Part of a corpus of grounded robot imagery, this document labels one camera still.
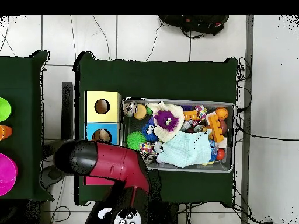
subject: gray plastic bin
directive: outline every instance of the gray plastic bin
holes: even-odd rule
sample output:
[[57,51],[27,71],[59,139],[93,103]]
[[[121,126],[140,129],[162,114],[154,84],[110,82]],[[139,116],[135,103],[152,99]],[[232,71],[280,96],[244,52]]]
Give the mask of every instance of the gray plastic bin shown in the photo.
[[[236,115],[237,109],[235,104],[223,103],[223,102],[210,102],[210,101],[188,101],[188,100],[160,100],[160,99],[141,99],[136,100],[134,98],[125,98],[121,103],[121,109],[123,109],[123,104],[128,102],[137,102],[140,104],[145,103],[159,103],[164,102],[165,104],[174,104],[180,106],[196,106],[204,105],[207,109],[207,113],[213,112],[218,107],[225,107],[228,110],[228,117],[225,119],[227,124],[227,131],[224,134],[227,137],[227,149],[225,149],[226,156],[221,161],[215,161],[212,165],[192,165],[185,168],[176,167],[172,164],[159,164],[151,163],[147,167],[149,169],[164,170],[164,171],[174,171],[174,172],[204,172],[204,173],[229,173],[234,168],[234,146],[235,146],[235,127],[236,127]],[[127,146],[126,140],[129,133],[134,131],[141,131],[142,127],[147,124],[151,116],[146,116],[143,120],[136,120],[134,117],[122,116],[122,122],[120,124],[120,145]]]

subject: orange cup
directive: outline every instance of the orange cup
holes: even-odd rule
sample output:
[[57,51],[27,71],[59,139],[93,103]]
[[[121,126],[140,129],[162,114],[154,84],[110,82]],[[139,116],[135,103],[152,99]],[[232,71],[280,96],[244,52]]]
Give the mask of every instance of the orange cup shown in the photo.
[[6,125],[0,125],[0,141],[12,135],[12,128]]

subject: black bag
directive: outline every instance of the black bag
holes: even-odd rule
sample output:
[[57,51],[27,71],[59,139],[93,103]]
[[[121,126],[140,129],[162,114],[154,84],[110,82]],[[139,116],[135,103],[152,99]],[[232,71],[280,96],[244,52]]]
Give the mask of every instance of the black bag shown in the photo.
[[[161,23],[181,28],[183,34],[195,31],[203,34],[216,35],[228,20],[228,15],[159,15]],[[200,38],[201,35],[193,36],[191,39]]]

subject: green spiky ball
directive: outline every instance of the green spiky ball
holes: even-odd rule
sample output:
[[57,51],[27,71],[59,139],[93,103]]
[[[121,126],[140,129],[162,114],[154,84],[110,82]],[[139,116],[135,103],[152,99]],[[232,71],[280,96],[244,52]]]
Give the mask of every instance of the green spiky ball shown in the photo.
[[147,115],[152,115],[152,110],[149,107],[147,107]]
[[129,149],[139,150],[139,144],[147,142],[145,136],[140,131],[132,132],[127,137],[127,145]]

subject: pink bowl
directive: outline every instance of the pink bowl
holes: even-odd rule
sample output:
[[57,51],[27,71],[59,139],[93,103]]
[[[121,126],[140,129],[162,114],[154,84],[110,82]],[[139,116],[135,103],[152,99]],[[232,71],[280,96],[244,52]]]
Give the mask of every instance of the pink bowl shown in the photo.
[[0,153],[0,196],[8,193],[16,182],[18,168],[16,163]]

